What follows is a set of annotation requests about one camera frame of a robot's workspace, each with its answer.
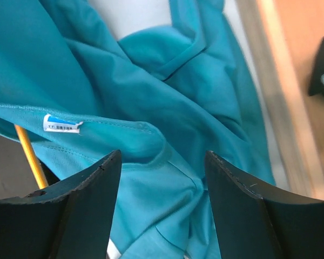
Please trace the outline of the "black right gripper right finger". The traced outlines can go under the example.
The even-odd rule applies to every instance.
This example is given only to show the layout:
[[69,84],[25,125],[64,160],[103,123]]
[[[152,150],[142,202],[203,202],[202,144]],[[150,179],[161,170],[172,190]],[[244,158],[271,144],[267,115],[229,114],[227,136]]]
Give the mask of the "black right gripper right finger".
[[270,185],[211,151],[205,174],[222,258],[324,258],[324,201]]

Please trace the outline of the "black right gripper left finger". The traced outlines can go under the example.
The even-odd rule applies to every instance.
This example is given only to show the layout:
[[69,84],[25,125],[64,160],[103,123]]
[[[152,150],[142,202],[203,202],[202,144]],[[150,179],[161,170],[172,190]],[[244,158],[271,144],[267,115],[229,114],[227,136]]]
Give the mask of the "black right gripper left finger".
[[120,151],[25,197],[0,200],[0,258],[105,258]]

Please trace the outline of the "yellow plastic hanger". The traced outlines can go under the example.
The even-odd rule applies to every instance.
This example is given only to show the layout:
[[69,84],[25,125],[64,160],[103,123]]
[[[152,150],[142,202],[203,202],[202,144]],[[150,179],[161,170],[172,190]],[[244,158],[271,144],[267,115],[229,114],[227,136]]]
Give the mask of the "yellow plastic hanger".
[[48,182],[41,168],[40,162],[35,155],[27,131],[18,125],[15,125],[15,130],[39,189],[46,188]]

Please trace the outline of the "teal blue t shirt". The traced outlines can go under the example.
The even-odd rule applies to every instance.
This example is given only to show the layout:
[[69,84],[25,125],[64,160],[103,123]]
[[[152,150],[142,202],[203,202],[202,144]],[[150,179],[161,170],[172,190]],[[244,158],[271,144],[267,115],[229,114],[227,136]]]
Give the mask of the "teal blue t shirt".
[[115,149],[121,258],[221,258],[207,151],[274,183],[264,119],[224,1],[116,39],[88,1],[0,1],[0,135],[29,132],[60,179]]

